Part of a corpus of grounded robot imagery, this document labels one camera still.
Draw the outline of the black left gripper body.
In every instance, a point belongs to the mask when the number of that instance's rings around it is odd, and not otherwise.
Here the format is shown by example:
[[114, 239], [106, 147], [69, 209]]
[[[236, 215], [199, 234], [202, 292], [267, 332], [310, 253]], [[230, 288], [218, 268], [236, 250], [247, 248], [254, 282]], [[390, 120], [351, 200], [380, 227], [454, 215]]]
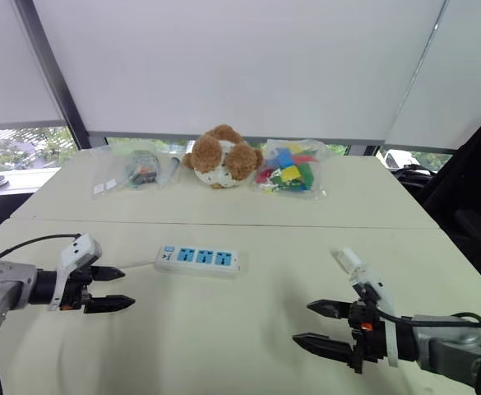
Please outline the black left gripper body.
[[92, 294], [88, 291], [88, 285], [92, 281], [93, 276], [90, 266], [77, 268], [71, 272], [58, 308], [62, 311], [83, 309], [83, 313], [88, 314], [92, 300]]

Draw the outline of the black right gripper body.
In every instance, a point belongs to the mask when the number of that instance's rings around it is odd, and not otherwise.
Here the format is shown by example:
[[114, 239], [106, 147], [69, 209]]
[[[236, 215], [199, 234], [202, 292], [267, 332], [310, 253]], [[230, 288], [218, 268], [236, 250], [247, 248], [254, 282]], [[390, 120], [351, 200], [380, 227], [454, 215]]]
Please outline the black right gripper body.
[[349, 367], [361, 374], [364, 361], [377, 363], [387, 356], [385, 324], [371, 304], [360, 300], [350, 305], [348, 324], [355, 340]]

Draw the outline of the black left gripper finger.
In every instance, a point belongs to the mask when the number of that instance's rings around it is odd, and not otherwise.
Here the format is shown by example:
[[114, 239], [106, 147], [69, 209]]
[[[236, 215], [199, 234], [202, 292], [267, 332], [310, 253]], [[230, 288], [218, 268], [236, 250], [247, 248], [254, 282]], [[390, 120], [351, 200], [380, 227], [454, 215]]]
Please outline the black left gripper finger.
[[125, 295], [107, 295], [105, 297], [91, 298], [85, 303], [85, 314], [112, 313], [129, 308], [136, 300]]
[[125, 277], [125, 273], [117, 267], [91, 266], [93, 281], [112, 281]]

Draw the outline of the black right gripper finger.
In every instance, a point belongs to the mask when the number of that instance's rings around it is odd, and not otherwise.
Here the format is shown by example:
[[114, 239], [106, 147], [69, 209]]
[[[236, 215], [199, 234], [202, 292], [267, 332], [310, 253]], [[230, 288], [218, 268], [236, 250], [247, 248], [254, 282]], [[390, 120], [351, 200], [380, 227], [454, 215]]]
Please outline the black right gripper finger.
[[346, 364], [351, 362], [353, 351], [349, 343], [334, 341], [328, 336], [312, 332], [293, 335], [292, 339], [305, 351], [316, 356]]
[[315, 300], [307, 304], [307, 308], [323, 317], [347, 319], [351, 303], [338, 300]]

